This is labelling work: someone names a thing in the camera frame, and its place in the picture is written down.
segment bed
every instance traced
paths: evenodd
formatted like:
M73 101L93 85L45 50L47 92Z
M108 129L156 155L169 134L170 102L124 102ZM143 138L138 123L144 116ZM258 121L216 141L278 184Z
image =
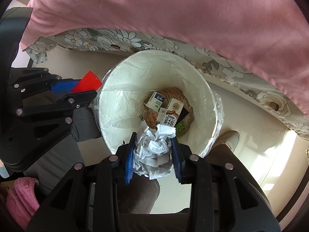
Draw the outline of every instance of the bed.
M309 25L294 0L30 0L21 46L130 55L160 49L249 95L309 141Z

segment trash can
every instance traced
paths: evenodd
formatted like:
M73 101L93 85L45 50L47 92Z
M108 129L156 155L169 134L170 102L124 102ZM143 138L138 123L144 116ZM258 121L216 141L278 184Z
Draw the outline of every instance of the trash can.
M189 131L177 137L179 143L188 145L194 154L207 155L223 123L221 98L193 65L160 50L140 51L124 59L106 74L98 90L94 113L113 154L137 131L145 111L143 101L167 87L181 89L194 111Z

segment floral bedsheet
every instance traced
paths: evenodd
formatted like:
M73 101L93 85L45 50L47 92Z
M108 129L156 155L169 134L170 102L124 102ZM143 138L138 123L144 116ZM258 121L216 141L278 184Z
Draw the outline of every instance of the floral bedsheet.
M48 38L40 37L25 51L35 63L47 60L47 52L60 45L80 51L125 51L158 49L181 56L205 77L212 76L249 95L262 107L309 141L309 120L273 85L215 52L176 39L116 29L75 29Z

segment blue object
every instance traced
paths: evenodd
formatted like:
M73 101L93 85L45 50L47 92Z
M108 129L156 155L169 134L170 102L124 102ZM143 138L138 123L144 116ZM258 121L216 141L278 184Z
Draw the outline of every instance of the blue object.
M56 94L67 93L73 90L73 88L79 83L79 80L59 81L56 85L52 86L51 92Z
M179 144L176 137L171 138L171 144L175 176L179 182L182 182L182 162L180 161Z
M126 184L130 183L130 180L132 179L133 176L133 150L135 148L135 142L136 142L136 133L133 133L130 142L128 144L129 154L127 156L126 161L126 175L125 175Z
M159 93L156 93L156 95L155 95L154 98L157 99L157 100L160 100L161 102L163 102L163 101L165 100L165 97L162 96L162 95L159 94Z
M2 178L8 178L10 177L9 173L7 172L7 169L5 168L5 166L0 167L0 176Z

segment sunlight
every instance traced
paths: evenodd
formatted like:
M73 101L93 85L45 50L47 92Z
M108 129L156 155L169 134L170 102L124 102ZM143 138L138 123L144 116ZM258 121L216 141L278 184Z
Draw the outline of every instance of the sunlight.
M268 155L269 157L273 157L278 152L278 149L275 150L275 146L268 148L264 153Z
M258 182L261 176L265 173L265 169L267 169L269 165L269 159L258 155L256 160L254 161L250 173L253 178Z
M279 177L284 168L286 163L288 162L289 156L291 154L295 139L296 139L296 132L289 130L285 137L283 138L283 142L279 147L279 151L277 156L270 168L269 175L273 177Z
M274 185L275 185L275 184L273 184L273 183L266 183L262 189L263 189L263 191L272 190L272 188L274 187Z

